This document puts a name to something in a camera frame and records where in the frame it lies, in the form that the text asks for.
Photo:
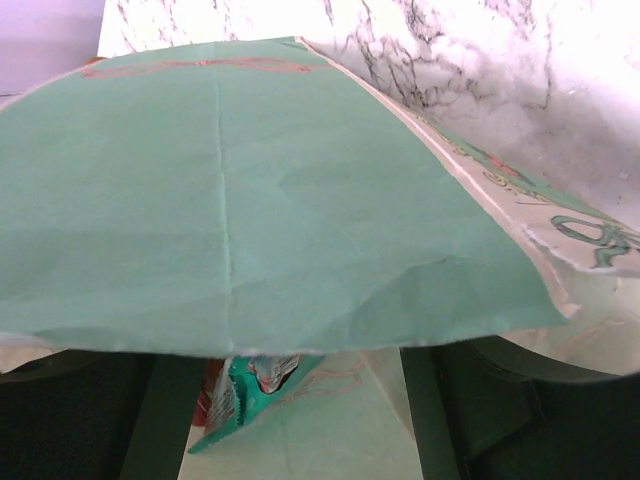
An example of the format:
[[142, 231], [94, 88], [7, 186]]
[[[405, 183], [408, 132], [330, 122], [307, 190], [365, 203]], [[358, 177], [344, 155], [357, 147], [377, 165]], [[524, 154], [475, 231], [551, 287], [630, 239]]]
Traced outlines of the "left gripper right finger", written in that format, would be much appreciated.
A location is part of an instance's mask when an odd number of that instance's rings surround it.
[[639, 376], [486, 337], [400, 351], [426, 479], [636, 479]]

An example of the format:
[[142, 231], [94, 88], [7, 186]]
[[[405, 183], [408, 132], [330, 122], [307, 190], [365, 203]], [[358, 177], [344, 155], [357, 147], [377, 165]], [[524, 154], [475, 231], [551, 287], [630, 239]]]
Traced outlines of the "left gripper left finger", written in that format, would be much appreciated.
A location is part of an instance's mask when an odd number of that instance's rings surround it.
[[2, 375], [2, 478], [177, 478], [205, 366], [67, 350]]

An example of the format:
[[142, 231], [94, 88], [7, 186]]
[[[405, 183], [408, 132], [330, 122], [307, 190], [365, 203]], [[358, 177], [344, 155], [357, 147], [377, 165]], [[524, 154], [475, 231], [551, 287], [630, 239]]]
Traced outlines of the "teal tissue snack pack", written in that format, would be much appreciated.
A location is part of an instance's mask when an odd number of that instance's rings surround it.
[[293, 393], [322, 360], [300, 354], [209, 360], [192, 419], [202, 436], [188, 452], [200, 453], [251, 424]]

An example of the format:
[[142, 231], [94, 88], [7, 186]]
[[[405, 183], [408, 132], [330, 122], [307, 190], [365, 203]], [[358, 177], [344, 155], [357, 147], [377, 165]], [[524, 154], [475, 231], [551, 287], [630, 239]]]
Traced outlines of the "green paper gift bag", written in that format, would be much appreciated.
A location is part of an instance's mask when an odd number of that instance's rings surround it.
[[479, 148], [298, 38], [99, 59], [1, 111], [1, 377], [67, 350], [316, 355], [175, 479], [426, 479], [400, 351], [639, 376], [639, 192]]

